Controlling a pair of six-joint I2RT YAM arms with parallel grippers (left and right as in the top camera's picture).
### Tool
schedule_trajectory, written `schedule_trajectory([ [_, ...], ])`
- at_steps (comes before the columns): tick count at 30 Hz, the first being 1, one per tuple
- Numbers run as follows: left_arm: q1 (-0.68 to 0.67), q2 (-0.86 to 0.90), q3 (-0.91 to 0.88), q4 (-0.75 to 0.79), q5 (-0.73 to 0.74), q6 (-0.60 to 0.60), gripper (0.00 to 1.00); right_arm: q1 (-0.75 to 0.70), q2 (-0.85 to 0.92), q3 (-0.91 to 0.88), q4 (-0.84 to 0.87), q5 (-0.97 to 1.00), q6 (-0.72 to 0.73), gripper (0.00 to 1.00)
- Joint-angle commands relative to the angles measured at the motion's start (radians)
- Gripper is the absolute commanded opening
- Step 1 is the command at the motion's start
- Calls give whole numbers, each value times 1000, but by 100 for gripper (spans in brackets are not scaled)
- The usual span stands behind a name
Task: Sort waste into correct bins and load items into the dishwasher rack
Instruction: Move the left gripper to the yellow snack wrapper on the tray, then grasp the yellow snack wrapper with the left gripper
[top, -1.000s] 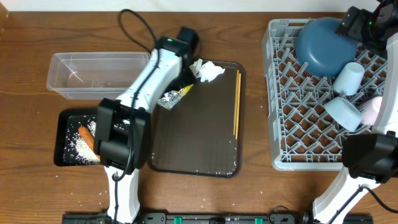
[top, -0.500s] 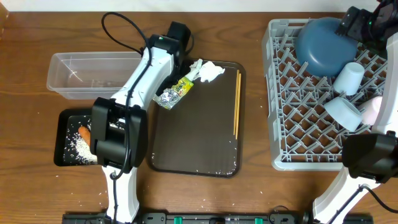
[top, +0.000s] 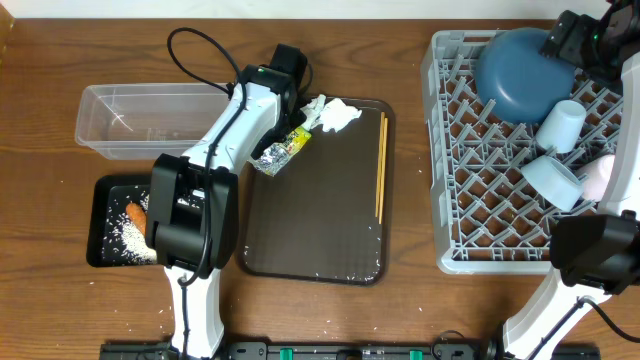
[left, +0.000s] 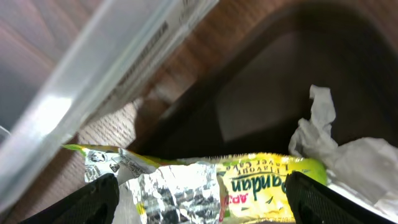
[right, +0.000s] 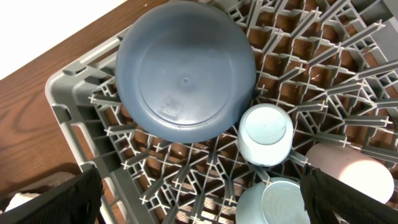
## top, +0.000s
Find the light blue cup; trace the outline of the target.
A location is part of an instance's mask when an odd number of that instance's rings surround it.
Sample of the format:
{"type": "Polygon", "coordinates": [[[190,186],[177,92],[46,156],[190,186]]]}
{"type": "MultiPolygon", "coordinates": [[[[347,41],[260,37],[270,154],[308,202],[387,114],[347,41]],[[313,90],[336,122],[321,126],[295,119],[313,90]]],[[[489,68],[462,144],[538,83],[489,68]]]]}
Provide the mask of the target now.
{"type": "Polygon", "coordinates": [[[570,152],[586,119],[586,109],[573,100],[562,100],[554,105],[535,135],[535,141],[544,150],[554,148],[557,153],[570,152]]]}

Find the wooden chopstick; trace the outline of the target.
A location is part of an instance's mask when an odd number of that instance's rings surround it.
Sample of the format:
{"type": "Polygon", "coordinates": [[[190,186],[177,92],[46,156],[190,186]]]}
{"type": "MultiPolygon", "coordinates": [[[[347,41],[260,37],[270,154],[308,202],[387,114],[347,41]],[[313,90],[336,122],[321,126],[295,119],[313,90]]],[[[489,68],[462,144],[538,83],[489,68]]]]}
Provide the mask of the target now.
{"type": "Polygon", "coordinates": [[[384,212],[384,196],[385,196],[385,173],[386,173],[386,152],[387,152],[387,137],[388,137],[388,118],[383,119],[383,133],[382,133],[382,150],[381,150],[381,172],[380,172],[380,202],[379,202],[379,224],[382,225],[383,212],[384,212]]]}
{"type": "Polygon", "coordinates": [[[385,118],[386,114],[384,111],[380,113],[380,131],[379,131],[379,146],[378,146],[378,158],[377,158],[377,175],[376,175],[376,205],[375,205],[375,216],[376,219],[379,218],[380,213],[380,193],[381,193],[381,172],[382,172],[382,153],[384,147],[384,131],[385,131],[385,118]]]}

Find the yellow foil snack wrapper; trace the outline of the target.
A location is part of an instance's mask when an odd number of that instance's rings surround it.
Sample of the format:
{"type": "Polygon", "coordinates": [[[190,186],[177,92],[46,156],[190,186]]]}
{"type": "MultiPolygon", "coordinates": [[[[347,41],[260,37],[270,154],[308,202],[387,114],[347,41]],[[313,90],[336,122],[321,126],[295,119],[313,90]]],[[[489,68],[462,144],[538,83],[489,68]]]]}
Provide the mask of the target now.
{"type": "Polygon", "coordinates": [[[305,146],[312,135],[299,126],[287,135],[283,142],[276,142],[265,149],[257,160],[251,160],[253,167],[269,176],[275,176],[305,146]]]}

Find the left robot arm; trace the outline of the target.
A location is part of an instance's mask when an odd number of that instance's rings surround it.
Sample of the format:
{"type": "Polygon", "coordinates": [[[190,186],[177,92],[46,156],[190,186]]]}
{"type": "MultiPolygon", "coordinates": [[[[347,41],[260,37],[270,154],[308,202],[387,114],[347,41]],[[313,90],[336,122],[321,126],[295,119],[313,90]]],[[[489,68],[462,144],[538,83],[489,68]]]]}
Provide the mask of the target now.
{"type": "Polygon", "coordinates": [[[267,65],[237,77],[229,104],[193,147],[160,155],[152,167],[145,240],[169,279],[181,359],[211,359],[224,334],[222,268],[239,233],[239,175],[304,121],[298,98],[308,65],[300,49],[276,47],[267,65]]]}

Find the dark blue plate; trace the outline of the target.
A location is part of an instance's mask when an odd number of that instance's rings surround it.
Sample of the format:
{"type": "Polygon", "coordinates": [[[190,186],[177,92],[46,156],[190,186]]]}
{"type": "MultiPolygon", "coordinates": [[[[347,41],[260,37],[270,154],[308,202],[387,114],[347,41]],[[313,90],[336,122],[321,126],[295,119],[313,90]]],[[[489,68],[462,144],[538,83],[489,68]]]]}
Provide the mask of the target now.
{"type": "Polygon", "coordinates": [[[483,104],[495,102],[492,113],[519,124],[543,121],[553,106],[569,97],[575,67],[540,50],[547,32],[519,28],[495,36],[475,65],[476,92],[483,104]]]}

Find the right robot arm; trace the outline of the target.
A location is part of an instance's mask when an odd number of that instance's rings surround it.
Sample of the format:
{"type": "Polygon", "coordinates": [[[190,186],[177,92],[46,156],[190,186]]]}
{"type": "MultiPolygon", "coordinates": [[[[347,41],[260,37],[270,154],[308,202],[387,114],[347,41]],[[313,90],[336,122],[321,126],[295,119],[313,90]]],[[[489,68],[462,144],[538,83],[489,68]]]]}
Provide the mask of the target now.
{"type": "Polygon", "coordinates": [[[639,283],[639,2],[613,1],[604,16],[564,11],[540,49],[623,97],[612,175],[593,216],[553,229],[552,267],[506,320],[484,359],[549,359],[590,310],[639,283]]]}

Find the white tissue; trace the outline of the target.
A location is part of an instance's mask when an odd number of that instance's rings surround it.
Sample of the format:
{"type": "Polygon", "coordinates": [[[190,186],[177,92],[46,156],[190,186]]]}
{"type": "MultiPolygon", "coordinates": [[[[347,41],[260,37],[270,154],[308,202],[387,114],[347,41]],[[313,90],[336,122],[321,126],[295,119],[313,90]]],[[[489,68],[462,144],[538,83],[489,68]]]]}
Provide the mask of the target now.
{"type": "Polygon", "coordinates": [[[362,114],[360,109],[346,105],[340,98],[328,101],[325,95],[314,98],[301,110],[306,116],[306,120],[302,124],[306,131],[320,126],[323,132],[340,132],[362,114]]]}

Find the light blue bowl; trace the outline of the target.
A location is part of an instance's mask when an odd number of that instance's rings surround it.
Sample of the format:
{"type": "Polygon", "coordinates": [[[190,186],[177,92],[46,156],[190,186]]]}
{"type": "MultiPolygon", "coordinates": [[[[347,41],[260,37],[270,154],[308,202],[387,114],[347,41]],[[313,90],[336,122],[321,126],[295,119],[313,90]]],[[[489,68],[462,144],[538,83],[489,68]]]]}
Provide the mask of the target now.
{"type": "Polygon", "coordinates": [[[521,173],[536,192],[563,212],[570,211],[584,192],[578,178],[550,156],[540,156],[524,165],[521,173]]]}

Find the white cup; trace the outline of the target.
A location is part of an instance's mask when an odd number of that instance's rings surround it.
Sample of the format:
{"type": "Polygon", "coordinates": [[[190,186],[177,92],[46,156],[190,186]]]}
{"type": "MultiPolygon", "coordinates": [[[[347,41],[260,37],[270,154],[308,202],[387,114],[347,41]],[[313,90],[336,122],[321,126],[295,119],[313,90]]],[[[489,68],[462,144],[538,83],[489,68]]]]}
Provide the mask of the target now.
{"type": "Polygon", "coordinates": [[[575,175],[578,178],[584,178],[582,181],[583,199],[595,202],[602,200],[611,178],[614,161],[613,154],[603,155],[576,171],[575,175]]]}

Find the orange carrot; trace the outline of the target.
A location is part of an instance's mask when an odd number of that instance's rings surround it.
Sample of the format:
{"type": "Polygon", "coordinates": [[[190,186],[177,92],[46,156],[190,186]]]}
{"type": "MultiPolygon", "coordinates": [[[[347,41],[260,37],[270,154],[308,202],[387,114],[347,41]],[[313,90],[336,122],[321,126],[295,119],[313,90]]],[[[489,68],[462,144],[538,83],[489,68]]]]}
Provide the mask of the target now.
{"type": "Polygon", "coordinates": [[[126,206],[126,214],[136,229],[145,236],[147,217],[143,208],[136,203],[129,203],[126,206]]]}

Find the white rice pile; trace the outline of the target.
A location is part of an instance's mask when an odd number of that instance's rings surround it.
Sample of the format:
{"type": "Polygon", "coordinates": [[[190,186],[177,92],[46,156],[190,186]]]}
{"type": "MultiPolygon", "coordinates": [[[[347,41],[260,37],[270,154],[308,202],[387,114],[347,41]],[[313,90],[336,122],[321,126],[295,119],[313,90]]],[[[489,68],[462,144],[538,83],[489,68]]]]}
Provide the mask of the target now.
{"type": "Polygon", "coordinates": [[[108,265],[152,265],[156,251],[149,248],[143,236],[126,214],[129,203],[140,205],[145,213],[149,194],[141,186],[129,193],[124,188],[114,193],[107,203],[101,255],[108,265]]]}

